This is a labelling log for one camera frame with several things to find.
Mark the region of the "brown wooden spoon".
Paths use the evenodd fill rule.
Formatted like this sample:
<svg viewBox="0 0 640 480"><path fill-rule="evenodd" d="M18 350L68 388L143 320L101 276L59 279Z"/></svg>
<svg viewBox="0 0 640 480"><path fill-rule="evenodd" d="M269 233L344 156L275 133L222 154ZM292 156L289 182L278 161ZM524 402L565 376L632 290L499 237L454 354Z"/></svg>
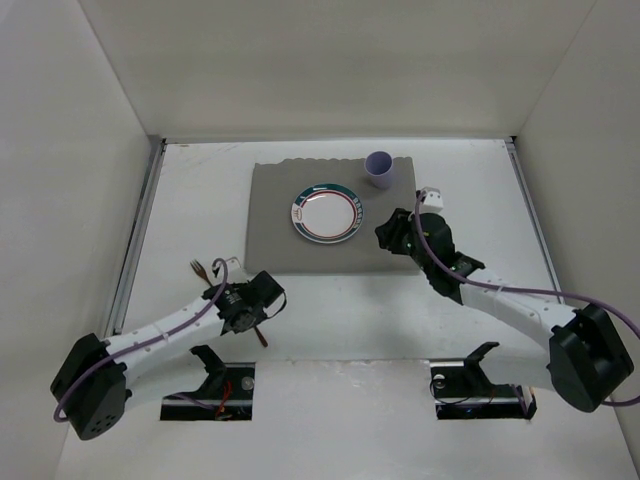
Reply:
<svg viewBox="0 0 640 480"><path fill-rule="evenodd" d="M256 333L256 335L257 335L257 337L258 337L258 339L259 339L259 341L260 341L261 345L263 346L263 348L268 348L269 343L268 343L268 341L266 340L266 337L265 337L265 336L262 334L262 332L259 330L259 328L258 328L258 327L254 327L254 331L255 331L255 333Z"/></svg>

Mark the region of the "brown wooden fork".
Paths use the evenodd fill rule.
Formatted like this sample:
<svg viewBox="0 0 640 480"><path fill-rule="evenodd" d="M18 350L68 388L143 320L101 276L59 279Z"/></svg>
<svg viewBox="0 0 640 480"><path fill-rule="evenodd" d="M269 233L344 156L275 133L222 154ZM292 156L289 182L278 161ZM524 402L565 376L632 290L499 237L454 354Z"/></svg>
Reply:
<svg viewBox="0 0 640 480"><path fill-rule="evenodd" d="M192 270L194 271L194 273L201 279L203 280L209 287L212 287L213 284L209 279L209 276L207 274L207 271L205 270L205 268L203 267L203 265L196 259L192 260L190 262L190 266L192 268Z"/></svg>

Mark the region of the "purple plastic cup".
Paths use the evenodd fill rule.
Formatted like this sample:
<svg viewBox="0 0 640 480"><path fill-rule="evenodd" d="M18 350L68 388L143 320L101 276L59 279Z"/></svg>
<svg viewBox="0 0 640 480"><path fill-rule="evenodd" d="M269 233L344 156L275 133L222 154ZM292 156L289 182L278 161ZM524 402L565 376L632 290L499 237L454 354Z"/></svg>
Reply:
<svg viewBox="0 0 640 480"><path fill-rule="evenodd" d="M364 161L364 168L371 183L378 189L389 189L394 180L394 160L384 151L369 154Z"/></svg>

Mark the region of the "white plate with green rim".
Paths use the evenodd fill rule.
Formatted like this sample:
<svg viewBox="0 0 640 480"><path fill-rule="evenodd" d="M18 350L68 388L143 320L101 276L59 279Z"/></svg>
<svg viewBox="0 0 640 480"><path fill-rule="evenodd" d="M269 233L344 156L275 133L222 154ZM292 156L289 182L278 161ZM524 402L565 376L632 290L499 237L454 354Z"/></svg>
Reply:
<svg viewBox="0 0 640 480"><path fill-rule="evenodd" d="M320 183L303 190L291 206L294 229L306 240L331 245L345 242L360 229L364 206L346 186Z"/></svg>

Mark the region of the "grey cloth napkin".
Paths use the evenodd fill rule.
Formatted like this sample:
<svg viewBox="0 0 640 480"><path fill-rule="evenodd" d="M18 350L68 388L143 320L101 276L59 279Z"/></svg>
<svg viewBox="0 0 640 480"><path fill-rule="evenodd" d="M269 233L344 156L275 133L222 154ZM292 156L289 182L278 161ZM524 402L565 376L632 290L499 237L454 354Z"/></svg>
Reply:
<svg viewBox="0 0 640 480"><path fill-rule="evenodd" d="M305 239L291 221L291 207L306 188L335 183L351 189L363 201L361 227L350 239L322 245ZM250 190L244 267L271 274L414 273L406 256L379 248L375 228L397 208L411 210L416 180L410 157L393 159L391 186L382 190L367 177L364 160L285 159L254 166Z"/></svg>

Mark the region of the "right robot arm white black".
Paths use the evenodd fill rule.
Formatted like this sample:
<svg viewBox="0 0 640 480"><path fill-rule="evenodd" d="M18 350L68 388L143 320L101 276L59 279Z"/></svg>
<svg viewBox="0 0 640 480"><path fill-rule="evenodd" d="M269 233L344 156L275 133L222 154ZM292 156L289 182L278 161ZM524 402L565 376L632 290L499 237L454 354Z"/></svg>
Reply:
<svg viewBox="0 0 640 480"><path fill-rule="evenodd" d="M410 257L441 296L483 312L538 343L546 354L533 378L582 412L608 404L634 364L613 308L595 300L581 309L554 302L556 292L514 287L482 262L456 250L451 230L435 213L397 208L376 227L379 246Z"/></svg>

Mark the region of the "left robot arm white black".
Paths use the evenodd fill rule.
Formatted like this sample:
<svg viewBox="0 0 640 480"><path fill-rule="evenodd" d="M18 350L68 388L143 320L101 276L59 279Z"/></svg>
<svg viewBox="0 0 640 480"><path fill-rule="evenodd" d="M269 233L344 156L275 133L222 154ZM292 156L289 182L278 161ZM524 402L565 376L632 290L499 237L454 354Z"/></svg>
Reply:
<svg viewBox="0 0 640 480"><path fill-rule="evenodd" d="M267 272L253 278L227 273L178 311L124 335L78 339L50 391L57 405L53 419L68 423L79 439L92 440L111 429L129 410L167 396L200 408L216 394L233 390L227 367L211 347L213 340L241 334L282 311L284 288Z"/></svg>

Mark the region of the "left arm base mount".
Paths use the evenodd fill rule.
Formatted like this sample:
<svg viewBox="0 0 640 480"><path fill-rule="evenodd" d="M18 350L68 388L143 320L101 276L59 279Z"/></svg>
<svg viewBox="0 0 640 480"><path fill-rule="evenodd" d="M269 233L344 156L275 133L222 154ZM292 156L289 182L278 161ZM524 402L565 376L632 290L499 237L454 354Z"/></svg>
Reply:
<svg viewBox="0 0 640 480"><path fill-rule="evenodd" d="M209 346L191 349L206 372L194 391L164 397L161 421L251 421L256 364L224 363Z"/></svg>

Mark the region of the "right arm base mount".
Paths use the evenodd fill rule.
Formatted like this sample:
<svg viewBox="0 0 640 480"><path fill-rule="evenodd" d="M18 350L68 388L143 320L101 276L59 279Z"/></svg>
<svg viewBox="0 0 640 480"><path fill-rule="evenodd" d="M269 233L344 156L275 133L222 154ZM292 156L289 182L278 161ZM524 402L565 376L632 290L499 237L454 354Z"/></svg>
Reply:
<svg viewBox="0 0 640 480"><path fill-rule="evenodd" d="M492 383L482 367L498 342L485 342L466 357L429 362L429 392L438 420L517 419L530 421L537 412L533 390Z"/></svg>

